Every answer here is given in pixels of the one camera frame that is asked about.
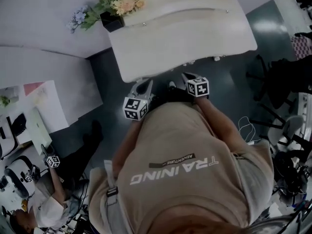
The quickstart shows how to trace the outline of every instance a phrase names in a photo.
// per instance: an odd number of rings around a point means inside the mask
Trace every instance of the dark floor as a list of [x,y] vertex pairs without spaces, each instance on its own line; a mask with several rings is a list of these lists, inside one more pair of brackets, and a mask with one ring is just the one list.
[[[271,116],[259,108],[253,100],[254,94],[261,88],[261,82],[247,80],[245,73],[249,71],[262,75],[260,61],[255,58],[257,54],[260,54],[266,62],[282,58],[295,60],[295,55],[289,35],[285,32],[284,21],[274,1],[249,13],[247,18],[258,44],[257,51],[221,58],[219,62],[205,58],[197,60],[194,65],[177,67],[173,71],[154,77],[154,88],[161,89],[169,80],[175,81],[179,87],[182,85],[180,74],[189,71],[209,80],[211,102],[236,125],[243,116],[260,120],[270,118]],[[93,119],[97,119],[102,124],[104,141],[92,157],[86,173],[92,167],[103,166],[104,159],[111,159],[126,134],[130,121],[122,114],[122,104],[124,97],[133,86],[133,83],[122,81],[112,50],[92,58],[91,65],[103,105],[84,115],[69,128],[51,134],[59,155],[66,156],[82,145],[82,135]],[[267,97],[264,97],[262,102],[271,105]],[[283,106],[278,112],[281,116],[286,116],[287,110],[287,106]],[[257,135],[267,131],[266,128],[256,125],[255,127]]]

